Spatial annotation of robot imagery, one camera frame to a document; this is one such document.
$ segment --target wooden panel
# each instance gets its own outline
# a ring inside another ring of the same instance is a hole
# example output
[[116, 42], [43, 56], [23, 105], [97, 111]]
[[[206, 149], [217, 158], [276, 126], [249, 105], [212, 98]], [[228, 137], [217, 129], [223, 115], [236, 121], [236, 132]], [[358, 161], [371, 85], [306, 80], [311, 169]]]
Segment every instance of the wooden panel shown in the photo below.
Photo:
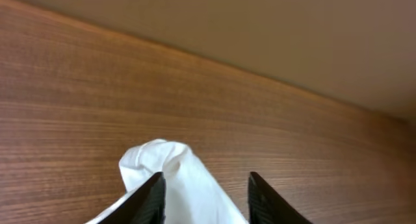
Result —
[[258, 171], [314, 223], [415, 223], [408, 127], [223, 64], [0, 0], [1, 223], [82, 223], [118, 160], [188, 143], [247, 216]]
[[415, 0], [24, 1], [416, 122]]

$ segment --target wood grain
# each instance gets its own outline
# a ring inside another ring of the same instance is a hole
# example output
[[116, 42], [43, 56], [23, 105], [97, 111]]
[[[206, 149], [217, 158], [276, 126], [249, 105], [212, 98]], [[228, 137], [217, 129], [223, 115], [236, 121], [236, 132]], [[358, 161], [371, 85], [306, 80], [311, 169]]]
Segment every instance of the wood grain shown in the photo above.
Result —
[[258, 171], [314, 223], [416, 222], [404, 123], [0, 0], [1, 223], [89, 220], [154, 138], [189, 144], [246, 216]]

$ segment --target ceiling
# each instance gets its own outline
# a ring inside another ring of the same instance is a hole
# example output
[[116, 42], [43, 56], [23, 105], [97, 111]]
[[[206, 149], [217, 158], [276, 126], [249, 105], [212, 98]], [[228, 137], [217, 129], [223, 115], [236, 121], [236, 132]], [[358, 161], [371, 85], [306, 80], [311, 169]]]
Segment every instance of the ceiling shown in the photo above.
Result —
[[416, 119], [415, 0], [24, 0]]

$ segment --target white cloth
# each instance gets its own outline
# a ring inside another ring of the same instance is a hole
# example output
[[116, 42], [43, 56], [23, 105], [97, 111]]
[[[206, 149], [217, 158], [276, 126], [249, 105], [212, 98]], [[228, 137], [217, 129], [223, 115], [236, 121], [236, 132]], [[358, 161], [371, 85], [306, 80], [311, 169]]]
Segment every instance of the white cloth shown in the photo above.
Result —
[[166, 179], [165, 224], [247, 224], [186, 144], [153, 140], [132, 147], [119, 167], [127, 193], [87, 224], [100, 222], [158, 171]]

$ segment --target black object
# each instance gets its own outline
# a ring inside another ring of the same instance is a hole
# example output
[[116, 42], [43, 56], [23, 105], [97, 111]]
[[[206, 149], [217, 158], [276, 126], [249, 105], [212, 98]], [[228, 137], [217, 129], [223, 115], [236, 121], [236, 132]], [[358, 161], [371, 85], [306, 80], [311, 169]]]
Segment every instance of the black object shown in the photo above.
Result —
[[[158, 172], [99, 224], [162, 224], [165, 193]], [[248, 180], [248, 206], [250, 224], [311, 224], [256, 172]]]
[[163, 173], [155, 173], [99, 224], [161, 224], [164, 221], [165, 191]]
[[256, 172], [248, 179], [248, 207], [250, 224], [311, 224]]

